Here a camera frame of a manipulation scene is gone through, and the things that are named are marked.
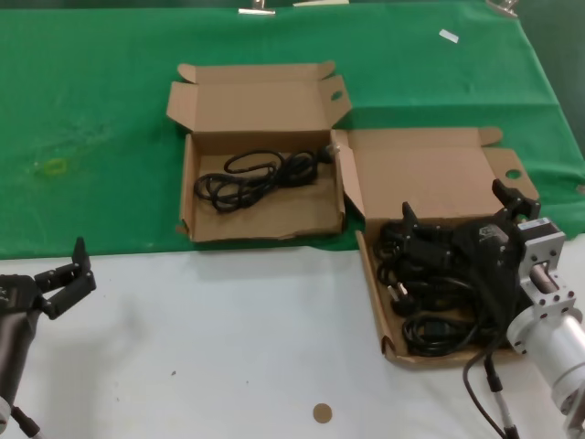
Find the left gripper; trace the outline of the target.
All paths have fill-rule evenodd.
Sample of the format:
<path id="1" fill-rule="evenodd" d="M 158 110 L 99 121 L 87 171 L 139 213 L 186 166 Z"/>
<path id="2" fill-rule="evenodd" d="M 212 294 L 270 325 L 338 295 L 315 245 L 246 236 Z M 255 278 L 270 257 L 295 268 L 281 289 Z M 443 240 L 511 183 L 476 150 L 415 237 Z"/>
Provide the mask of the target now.
<path id="1" fill-rule="evenodd" d="M 1 315 L 30 311 L 43 312 L 57 319 L 97 288 L 85 240 L 76 239 L 71 263 L 37 274 L 1 275 Z M 49 299 L 42 291 L 57 292 Z"/>

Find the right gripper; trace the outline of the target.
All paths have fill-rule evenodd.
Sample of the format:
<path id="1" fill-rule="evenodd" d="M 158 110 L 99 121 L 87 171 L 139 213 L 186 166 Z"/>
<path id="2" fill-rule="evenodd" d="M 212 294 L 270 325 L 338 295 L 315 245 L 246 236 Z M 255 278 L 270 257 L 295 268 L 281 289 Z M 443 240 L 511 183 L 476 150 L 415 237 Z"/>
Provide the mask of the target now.
<path id="1" fill-rule="evenodd" d="M 520 244 L 516 224 L 520 217 L 537 219 L 540 204 L 500 179 L 493 181 L 492 192 L 502 208 L 453 230 L 420 224 L 410 204 L 403 202 L 401 254 L 433 269 L 449 269 L 453 264 L 455 272 L 478 289 L 497 326 L 506 329 L 514 318 L 518 296 Z"/>

